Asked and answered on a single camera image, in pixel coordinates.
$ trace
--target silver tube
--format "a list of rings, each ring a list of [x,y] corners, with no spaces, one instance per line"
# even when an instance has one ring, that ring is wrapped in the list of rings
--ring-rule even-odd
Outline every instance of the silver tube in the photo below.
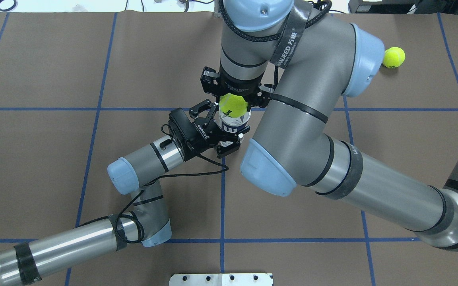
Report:
[[[129,240],[138,238],[135,223],[122,218]],[[109,219],[96,221],[51,237],[32,241],[29,248],[43,278],[100,255],[116,251],[116,236]],[[15,249],[0,251],[0,286],[21,286]]]
[[[363,172],[356,187],[341,199],[413,231],[435,226],[443,199],[434,188],[363,154]]]

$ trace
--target tennis ball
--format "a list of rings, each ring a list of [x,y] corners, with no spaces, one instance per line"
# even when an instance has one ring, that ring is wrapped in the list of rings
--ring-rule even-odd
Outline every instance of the tennis ball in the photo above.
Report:
[[[392,47],[385,51],[383,65],[390,69],[398,68],[405,59],[406,54],[404,53],[404,50],[399,47]]]
[[[232,118],[243,116],[247,112],[248,103],[242,96],[228,93],[220,97],[220,111]]]

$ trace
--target light blue cover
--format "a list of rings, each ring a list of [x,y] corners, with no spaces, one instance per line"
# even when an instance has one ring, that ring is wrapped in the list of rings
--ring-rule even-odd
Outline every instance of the light blue cover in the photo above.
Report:
[[[254,139],[250,139],[240,171],[250,183],[274,195],[287,197],[296,187],[291,175]]]
[[[348,97],[359,96],[370,85],[383,63],[385,46],[375,36],[353,25],[356,34],[355,61],[351,79],[342,95]]]
[[[173,236],[173,232],[171,230],[171,220],[169,219],[169,221],[167,221],[167,223],[161,230],[159,230],[150,238],[143,240],[142,245],[145,247],[156,246],[171,239],[171,236]]]
[[[125,158],[118,158],[107,167],[107,173],[120,194],[130,194],[139,189],[139,179]]]
[[[224,0],[229,18],[242,31],[262,31],[278,24],[293,4],[294,0]]]

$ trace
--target cable strap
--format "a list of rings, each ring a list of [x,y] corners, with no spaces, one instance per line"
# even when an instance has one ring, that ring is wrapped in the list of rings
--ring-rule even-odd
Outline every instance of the cable strap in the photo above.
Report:
[[[293,54],[298,47],[307,20],[311,15],[312,5],[303,0],[295,0],[293,9],[285,20],[285,27],[282,35],[278,39],[275,52],[271,56],[270,62],[277,67],[285,69]]]

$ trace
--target metal plate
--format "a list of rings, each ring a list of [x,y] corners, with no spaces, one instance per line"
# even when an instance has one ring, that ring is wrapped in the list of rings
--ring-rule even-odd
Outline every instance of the metal plate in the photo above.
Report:
[[[175,274],[169,286],[273,286],[273,274],[229,273],[229,274]]]

